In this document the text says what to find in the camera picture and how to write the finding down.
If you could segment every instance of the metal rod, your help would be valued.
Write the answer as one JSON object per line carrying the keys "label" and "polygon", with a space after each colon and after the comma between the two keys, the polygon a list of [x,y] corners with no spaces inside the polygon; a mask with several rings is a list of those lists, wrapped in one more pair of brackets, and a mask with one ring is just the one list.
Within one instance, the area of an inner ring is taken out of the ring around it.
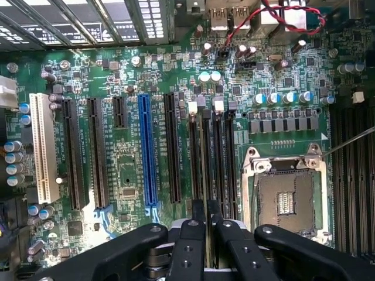
{"label": "metal rod", "polygon": [[21,13],[23,13],[27,18],[32,19],[39,27],[46,29],[50,34],[52,34],[58,41],[60,41],[65,46],[71,46],[71,41],[62,34],[56,27],[51,25],[44,17],[41,16],[33,7],[28,5],[23,0],[7,0],[10,4],[16,7]]}
{"label": "metal rod", "polygon": [[89,44],[97,45],[98,41],[95,37],[87,30],[80,19],[73,13],[68,5],[63,0],[48,0],[52,5],[61,11],[64,18],[67,18],[69,22],[82,34],[83,37],[89,42]]}
{"label": "metal rod", "polygon": [[118,32],[115,23],[113,22],[111,16],[109,15],[107,8],[104,6],[101,0],[87,0],[87,3],[93,7],[93,9],[98,13],[102,24],[108,30],[109,34],[116,43],[123,43],[123,39]]}
{"label": "metal rod", "polygon": [[333,152],[335,152],[335,151],[337,151],[337,150],[343,148],[344,146],[347,146],[348,144],[350,144],[350,143],[352,143],[352,142],[355,142],[356,140],[358,140],[358,139],[360,139],[360,138],[363,138],[364,136],[367,136],[368,134],[373,133],[373,132],[375,132],[375,126],[372,127],[372,128],[370,128],[370,129],[367,129],[367,130],[365,130],[364,132],[360,133],[359,135],[356,135],[355,137],[353,137],[353,138],[351,138],[351,139],[349,139],[349,140],[347,140],[347,141],[341,143],[341,144],[338,145],[337,147],[332,148],[331,150],[329,150],[329,151],[323,153],[323,154],[321,155],[321,158],[324,158],[324,157],[326,157],[326,156],[332,154]]}

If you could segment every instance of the white connector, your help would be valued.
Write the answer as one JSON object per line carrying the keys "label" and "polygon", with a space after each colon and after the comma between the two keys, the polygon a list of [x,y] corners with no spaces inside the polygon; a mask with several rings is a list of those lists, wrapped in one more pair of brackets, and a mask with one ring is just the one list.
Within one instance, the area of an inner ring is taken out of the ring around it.
{"label": "white connector", "polygon": [[29,94],[32,120],[36,185],[39,204],[60,198],[56,183],[57,160],[53,129],[53,112],[46,94]]}
{"label": "white connector", "polygon": [[17,83],[0,76],[0,108],[18,108]]}

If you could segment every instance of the black pcie slot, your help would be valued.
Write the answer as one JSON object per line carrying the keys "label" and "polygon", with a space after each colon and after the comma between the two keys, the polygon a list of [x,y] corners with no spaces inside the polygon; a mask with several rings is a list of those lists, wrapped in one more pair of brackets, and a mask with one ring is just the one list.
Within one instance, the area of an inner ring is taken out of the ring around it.
{"label": "black pcie slot", "polygon": [[95,207],[106,208],[110,203],[110,199],[100,100],[96,98],[87,99],[87,115]]}
{"label": "black pcie slot", "polygon": [[166,145],[168,150],[169,185],[171,202],[181,202],[180,161],[176,124],[175,94],[164,95]]}
{"label": "black pcie slot", "polygon": [[75,100],[62,102],[66,175],[72,210],[81,210],[86,204],[83,167],[79,139],[77,105]]}
{"label": "black pcie slot", "polygon": [[234,113],[226,113],[226,141],[227,141],[227,172],[228,172],[228,200],[230,204],[230,218],[232,220],[237,219],[237,203],[236,203],[236,194],[237,194],[237,180],[236,180],[236,158],[234,152]]}
{"label": "black pcie slot", "polygon": [[202,190],[200,188],[200,169],[199,169],[199,151],[197,143],[197,119],[196,115],[189,117],[189,139],[190,139],[190,161],[192,169],[193,198],[202,199]]}
{"label": "black pcie slot", "polygon": [[213,140],[214,140],[214,161],[215,161],[215,180],[216,180],[216,194],[221,213],[224,218],[227,218],[225,210],[225,186],[224,186],[224,155],[223,155],[223,142],[222,142],[222,128],[221,128],[222,115],[212,113],[212,127],[213,127]]}

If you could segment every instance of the capacitor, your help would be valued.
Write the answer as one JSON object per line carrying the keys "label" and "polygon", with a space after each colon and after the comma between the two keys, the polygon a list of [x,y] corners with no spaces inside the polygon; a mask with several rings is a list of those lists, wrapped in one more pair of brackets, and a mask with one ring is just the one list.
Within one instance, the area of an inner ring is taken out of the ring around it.
{"label": "capacitor", "polygon": [[21,118],[19,119],[19,122],[23,125],[23,126],[29,126],[31,125],[31,116],[30,115],[27,115],[27,114],[24,114],[21,116]]}
{"label": "capacitor", "polygon": [[33,256],[28,256],[28,262],[36,262],[38,261],[39,259],[41,259],[43,257],[43,255],[45,254],[45,250],[44,249],[41,249],[39,250],[38,253],[36,253],[35,255]]}
{"label": "capacitor", "polygon": [[197,25],[195,31],[194,31],[194,37],[195,38],[201,38],[203,34],[203,26],[202,25]]}
{"label": "capacitor", "polygon": [[251,56],[254,55],[256,52],[257,52],[257,48],[250,46],[250,47],[246,50],[246,52],[245,52],[245,57],[246,57],[246,58],[251,57]]}
{"label": "capacitor", "polygon": [[49,109],[55,111],[55,110],[60,110],[62,108],[61,104],[57,104],[56,102],[51,102],[49,104]]}
{"label": "capacitor", "polygon": [[221,79],[221,74],[218,71],[212,71],[210,81],[212,83],[219,83]]}
{"label": "capacitor", "polygon": [[45,230],[52,230],[52,228],[54,228],[54,222],[53,221],[45,221],[43,223],[43,228]]}
{"label": "capacitor", "polygon": [[21,148],[22,148],[22,143],[18,140],[15,140],[13,142],[6,142],[4,144],[4,150],[6,152],[20,151]]}
{"label": "capacitor", "polygon": [[39,218],[39,216],[35,216],[35,217],[31,217],[28,219],[28,225],[36,225],[38,223],[40,223],[42,221],[41,218]]}
{"label": "capacitor", "polygon": [[269,104],[276,104],[279,101],[279,95],[276,92],[269,94],[267,96],[267,102]]}
{"label": "capacitor", "polygon": [[16,164],[10,164],[8,167],[6,167],[6,173],[10,176],[13,176],[14,174],[22,173],[23,172],[23,164],[16,163]]}
{"label": "capacitor", "polygon": [[303,103],[311,101],[311,98],[312,98],[312,93],[309,91],[303,92],[298,95],[299,101]]}
{"label": "capacitor", "polygon": [[4,158],[8,164],[14,164],[22,161],[23,154],[21,152],[7,153]]}
{"label": "capacitor", "polygon": [[10,72],[10,73],[17,73],[18,72],[18,65],[16,63],[8,63],[6,65],[6,69]]}
{"label": "capacitor", "polygon": [[23,174],[15,174],[14,176],[8,177],[6,180],[6,183],[11,187],[15,187],[24,182],[25,182],[25,176]]}
{"label": "capacitor", "polygon": [[239,45],[235,54],[236,58],[242,58],[245,55],[246,50],[247,48],[245,45]]}
{"label": "capacitor", "polygon": [[40,211],[42,208],[43,208],[43,206],[40,205],[40,204],[31,205],[31,206],[29,206],[29,208],[28,208],[28,213],[29,213],[29,215],[31,215],[31,216],[38,215],[38,214],[39,214],[39,211]]}
{"label": "capacitor", "polygon": [[206,71],[203,71],[199,74],[198,80],[201,84],[206,84],[210,80],[210,74]]}
{"label": "capacitor", "polygon": [[275,70],[280,71],[283,70],[288,66],[288,62],[286,60],[281,60],[277,64],[275,64]]}
{"label": "capacitor", "polygon": [[46,206],[44,209],[39,211],[39,218],[46,220],[53,216],[54,208],[52,206]]}
{"label": "capacitor", "polygon": [[211,48],[212,46],[210,43],[205,43],[202,48],[202,56],[208,56],[210,54]]}
{"label": "capacitor", "polygon": [[56,76],[52,73],[49,73],[47,71],[42,71],[42,73],[40,74],[41,78],[43,78],[44,80],[46,80],[47,82],[49,83],[55,83],[56,82]]}
{"label": "capacitor", "polygon": [[255,105],[261,105],[264,102],[264,95],[262,94],[256,94],[253,98],[253,104]]}
{"label": "capacitor", "polygon": [[353,73],[354,72],[354,64],[353,63],[340,64],[339,67],[337,68],[337,70],[340,74]]}
{"label": "capacitor", "polygon": [[296,43],[296,45],[294,45],[294,46],[292,47],[291,52],[292,52],[293,54],[298,53],[298,52],[299,52],[300,50],[302,50],[302,48],[305,47],[305,46],[306,46],[306,41],[304,41],[304,40],[299,40],[299,41]]}
{"label": "capacitor", "polygon": [[335,103],[335,97],[333,97],[333,96],[328,96],[328,97],[325,97],[325,98],[321,98],[321,103],[322,103],[323,105],[334,104],[334,103]]}
{"label": "capacitor", "polygon": [[23,114],[29,114],[30,113],[30,105],[26,103],[21,103],[18,107],[19,111]]}
{"label": "capacitor", "polygon": [[43,240],[38,240],[28,249],[28,254],[33,256],[36,253],[38,253],[41,249],[43,249],[44,246],[45,242]]}
{"label": "capacitor", "polygon": [[64,100],[64,96],[63,95],[57,95],[57,94],[50,94],[48,96],[48,100],[50,102],[62,102]]}
{"label": "capacitor", "polygon": [[139,66],[141,66],[141,64],[142,64],[142,60],[141,60],[141,58],[138,57],[138,56],[132,57],[132,58],[131,58],[131,64],[132,64],[134,67],[139,67]]}
{"label": "capacitor", "polygon": [[294,92],[289,92],[287,94],[282,95],[282,101],[285,104],[290,104],[295,101],[295,93]]}

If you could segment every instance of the pcie slot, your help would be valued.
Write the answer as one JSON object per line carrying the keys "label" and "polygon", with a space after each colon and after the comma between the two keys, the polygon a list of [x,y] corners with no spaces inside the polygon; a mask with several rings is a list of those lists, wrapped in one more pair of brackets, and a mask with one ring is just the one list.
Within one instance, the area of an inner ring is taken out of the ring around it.
{"label": "pcie slot", "polygon": [[57,177],[53,112],[48,95],[29,94],[38,202],[52,203],[60,198]]}
{"label": "pcie slot", "polygon": [[154,139],[152,136],[152,115],[150,97],[148,94],[138,96],[139,125],[141,127],[141,146],[143,180],[145,187],[145,205],[156,206],[158,193],[156,189],[156,170]]}
{"label": "pcie slot", "polygon": [[110,203],[110,198],[100,100],[87,99],[87,115],[95,207],[106,208]]}
{"label": "pcie slot", "polygon": [[226,141],[227,141],[227,172],[228,172],[228,201],[230,207],[230,218],[232,220],[237,219],[237,203],[236,203],[236,194],[237,194],[237,180],[236,180],[236,158],[234,152],[234,113],[226,113]]}
{"label": "pcie slot", "polygon": [[113,104],[113,118],[115,128],[127,128],[128,127],[128,110],[127,100],[124,97],[114,97],[112,99]]}
{"label": "pcie slot", "polygon": [[175,94],[164,95],[166,145],[168,150],[169,190],[171,202],[181,202],[180,160],[176,124]]}
{"label": "pcie slot", "polygon": [[72,210],[81,210],[86,204],[83,184],[77,105],[75,100],[64,100],[63,125],[65,144],[65,163]]}

